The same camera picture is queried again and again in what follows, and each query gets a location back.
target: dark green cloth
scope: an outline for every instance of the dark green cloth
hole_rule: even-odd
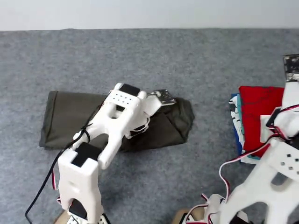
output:
[[[51,91],[41,131],[40,146],[61,149],[72,140],[87,118],[100,105],[105,95]],[[154,114],[146,132],[126,139],[122,151],[139,151],[182,144],[187,141],[194,114],[189,101],[176,98],[177,103],[161,107]],[[91,144],[104,147],[107,136],[100,135]]]

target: gray carpet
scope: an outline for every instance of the gray carpet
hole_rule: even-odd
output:
[[[299,53],[299,30],[61,30],[0,33],[0,223],[24,212],[57,151],[38,147],[50,90],[107,93],[117,82],[168,88],[191,101],[186,144],[119,153],[100,176],[112,224],[167,224],[200,194],[225,194],[218,168],[236,156],[228,108],[240,85],[284,86],[282,55]],[[227,166],[232,187],[253,167]],[[48,183],[29,216],[51,223],[61,209]],[[247,208],[259,224],[266,206]],[[299,219],[293,213],[290,223]]]

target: red cloth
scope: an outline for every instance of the red cloth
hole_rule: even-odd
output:
[[[260,147],[260,115],[271,115],[275,107],[281,106],[284,88],[241,86],[239,88],[242,104],[242,123],[244,128],[244,150]],[[268,147],[255,155],[262,156]]]

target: robotic arm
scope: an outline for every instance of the robotic arm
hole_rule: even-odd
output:
[[[81,138],[58,159],[61,206],[76,219],[74,223],[97,224],[103,218],[98,187],[101,170],[108,168],[124,136],[131,138],[131,131],[146,131],[150,116],[161,106],[174,103],[167,90],[148,96],[136,87],[118,83],[110,91],[86,128],[73,137]],[[109,136],[103,150],[88,144],[101,134]]]
[[[199,223],[248,224],[250,222],[242,209],[264,202],[268,205],[264,224],[286,224],[289,215],[299,205],[299,55],[285,56],[284,63],[286,84],[282,107],[273,113],[275,134],[263,145],[270,143],[270,147],[244,183],[237,186],[228,198],[220,195],[207,198],[206,205],[202,206],[205,214]],[[287,177],[279,186],[271,183],[278,173]]]

